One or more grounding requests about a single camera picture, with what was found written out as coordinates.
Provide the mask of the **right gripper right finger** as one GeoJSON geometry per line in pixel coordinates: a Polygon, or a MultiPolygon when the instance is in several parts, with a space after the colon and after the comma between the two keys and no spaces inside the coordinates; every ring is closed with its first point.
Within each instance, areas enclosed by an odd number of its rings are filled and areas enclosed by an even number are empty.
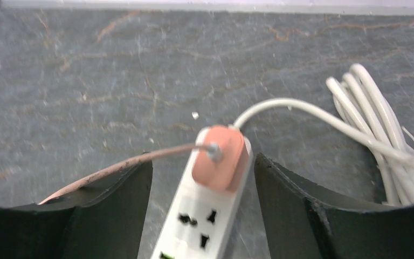
{"type": "Polygon", "coordinates": [[[353,199],[263,153],[254,174],[272,258],[414,258],[414,205],[353,199]]]}

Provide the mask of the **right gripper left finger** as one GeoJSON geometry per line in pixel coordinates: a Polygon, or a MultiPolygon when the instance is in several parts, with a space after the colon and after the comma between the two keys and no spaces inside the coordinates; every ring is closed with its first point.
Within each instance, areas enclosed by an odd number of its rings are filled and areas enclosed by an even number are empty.
{"type": "Polygon", "coordinates": [[[152,176],[143,162],[42,205],[0,207],[0,258],[137,258],[152,176]]]}

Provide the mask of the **salmon plug on strip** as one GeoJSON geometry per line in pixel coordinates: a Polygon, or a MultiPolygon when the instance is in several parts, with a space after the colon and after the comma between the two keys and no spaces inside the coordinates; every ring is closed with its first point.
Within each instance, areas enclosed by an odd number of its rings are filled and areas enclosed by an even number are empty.
{"type": "Polygon", "coordinates": [[[214,125],[202,143],[216,144],[219,155],[212,158],[207,151],[199,151],[192,168],[194,181],[214,191],[235,193],[250,158],[245,137],[237,129],[214,125]]]}

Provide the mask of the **small white power strip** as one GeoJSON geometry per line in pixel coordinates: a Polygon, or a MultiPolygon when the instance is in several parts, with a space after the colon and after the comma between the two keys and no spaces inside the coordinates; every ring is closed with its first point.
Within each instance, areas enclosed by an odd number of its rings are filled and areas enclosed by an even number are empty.
{"type": "MultiPolygon", "coordinates": [[[[203,144],[210,127],[199,132],[197,144],[203,144]]],[[[253,162],[250,141],[247,137],[245,141],[250,158],[235,193],[214,191],[197,184],[192,168],[202,150],[191,152],[152,258],[223,258],[253,162]]]]}

